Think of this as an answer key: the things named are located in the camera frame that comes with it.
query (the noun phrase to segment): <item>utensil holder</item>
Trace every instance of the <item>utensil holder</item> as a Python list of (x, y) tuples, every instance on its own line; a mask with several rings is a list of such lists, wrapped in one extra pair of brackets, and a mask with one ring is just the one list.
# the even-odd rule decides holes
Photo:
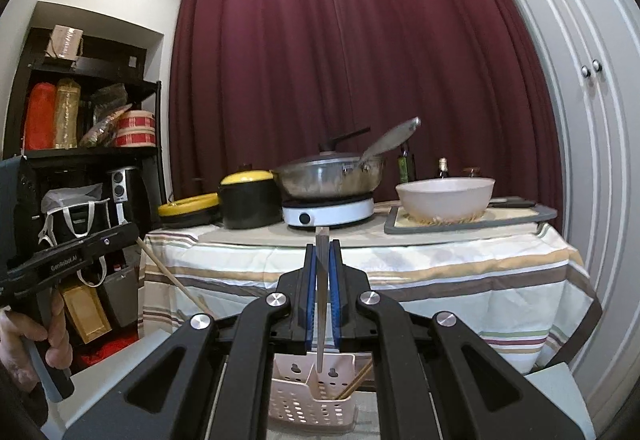
[(269, 401), (272, 425), (318, 433), (353, 430), (358, 411), (353, 398), (332, 398), (355, 378), (355, 356), (324, 354), (322, 363), (324, 372), (317, 373), (316, 354), (276, 354)]

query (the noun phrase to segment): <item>tablecloth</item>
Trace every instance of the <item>tablecloth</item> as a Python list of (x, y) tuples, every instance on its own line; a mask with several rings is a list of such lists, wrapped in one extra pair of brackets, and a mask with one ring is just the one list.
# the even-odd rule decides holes
[[(160, 230), (145, 241), (218, 317), (241, 312), (273, 291), (280, 274), (302, 267), (303, 248), (201, 243), (210, 231)], [(342, 259), (407, 311), (458, 315), (521, 373), (569, 362), (602, 315), (578, 251), (547, 224), (493, 239), (343, 248)], [(171, 332), (199, 311), (144, 253), (140, 280), (142, 335)]]

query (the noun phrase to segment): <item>hand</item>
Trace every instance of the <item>hand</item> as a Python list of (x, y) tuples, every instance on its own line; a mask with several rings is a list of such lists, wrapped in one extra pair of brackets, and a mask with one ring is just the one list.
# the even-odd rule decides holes
[(52, 368), (64, 370), (71, 365), (73, 351), (65, 327), (64, 309), (65, 303), (60, 292), (54, 290), (51, 296), (49, 330), (24, 314), (10, 311), (0, 313), (0, 362), (13, 378), (14, 384), (26, 393), (31, 393), (40, 379), (20, 337), (24, 336), (31, 341), (48, 339), (50, 348), (47, 350), (46, 360)]

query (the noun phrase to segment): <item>silver bolt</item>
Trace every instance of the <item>silver bolt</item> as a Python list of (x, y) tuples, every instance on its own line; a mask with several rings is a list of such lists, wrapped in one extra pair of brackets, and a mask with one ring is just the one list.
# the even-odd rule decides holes
[(287, 296), (280, 292), (274, 292), (267, 296), (267, 304), (269, 306), (282, 306), (287, 302)]
[(436, 322), (440, 326), (450, 328), (458, 322), (458, 319), (451, 312), (440, 312), (438, 315), (436, 315)]
[(205, 328), (209, 328), (210, 324), (211, 317), (206, 314), (194, 315), (191, 318), (191, 328), (195, 328), (196, 330), (204, 330)]
[(368, 306), (377, 305), (380, 302), (380, 294), (378, 292), (363, 292), (360, 294), (360, 301)]

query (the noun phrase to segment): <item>bowl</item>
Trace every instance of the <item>bowl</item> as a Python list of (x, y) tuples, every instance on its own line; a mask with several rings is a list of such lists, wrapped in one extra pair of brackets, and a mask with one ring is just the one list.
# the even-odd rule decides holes
[(413, 218), (455, 223), (482, 214), (494, 184), (491, 178), (436, 178), (396, 185), (396, 191)]

